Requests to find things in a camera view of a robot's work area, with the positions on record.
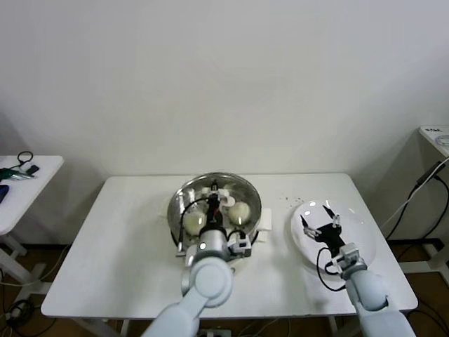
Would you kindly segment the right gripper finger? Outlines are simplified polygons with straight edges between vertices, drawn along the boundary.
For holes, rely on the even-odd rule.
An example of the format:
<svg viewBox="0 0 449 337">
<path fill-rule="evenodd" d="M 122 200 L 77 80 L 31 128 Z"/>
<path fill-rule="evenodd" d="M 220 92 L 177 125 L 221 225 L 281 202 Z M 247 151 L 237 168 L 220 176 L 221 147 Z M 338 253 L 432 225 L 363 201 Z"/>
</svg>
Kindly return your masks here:
<svg viewBox="0 0 449 337">
<path fill-rule="evenodd" d="M 340 225 L 340 215 L 333 212 L 332 209 L 328 208 L 327 206 L 323 206 L 326 213 L 330 216 L 332 219 L 332 226 L 334 228 L 341 227 Z"/>
<path fill-rule="evenodd" d="M 305 220 L 305 218 L 303 216 L 300 216 L 300 219 L 301 219 L 301 224 L 303 226 L 304 234 L 307 235 L 308 237 L 316 237 L 318 232 L 308 225 L 307 221 Z"/>
</svg>

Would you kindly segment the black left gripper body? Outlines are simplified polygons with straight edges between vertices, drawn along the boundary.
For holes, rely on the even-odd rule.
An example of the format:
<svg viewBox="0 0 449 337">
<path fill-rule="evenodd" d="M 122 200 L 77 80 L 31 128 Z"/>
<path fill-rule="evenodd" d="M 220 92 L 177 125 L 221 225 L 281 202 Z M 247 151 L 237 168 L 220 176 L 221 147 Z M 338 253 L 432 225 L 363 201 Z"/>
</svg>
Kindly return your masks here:
<svg viewBox="0 0 449 337">
<path fill-rule="evenodd" d="M 205 229 L 222 230 L 223 217 L 220 212 L 220 200 L 217 196 L 210 196 L 208 198 L 208 210 L 206 212 Z"/>
</svg>

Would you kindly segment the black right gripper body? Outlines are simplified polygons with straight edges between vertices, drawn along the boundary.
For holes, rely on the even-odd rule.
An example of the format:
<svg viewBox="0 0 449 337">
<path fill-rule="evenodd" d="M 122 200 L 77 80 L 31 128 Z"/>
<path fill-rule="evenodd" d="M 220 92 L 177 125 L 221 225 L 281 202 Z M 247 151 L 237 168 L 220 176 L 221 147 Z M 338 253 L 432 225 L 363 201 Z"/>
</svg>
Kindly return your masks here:
<svg viewBox="0 0 449 337">
<path fill-rule="evenodd" d="M 316 230 L 315 241 L 324 243 L 330 250 L 339 250 L 346 243 L 341 237 L 342 227 L 328 223 Z"/>
</svg>

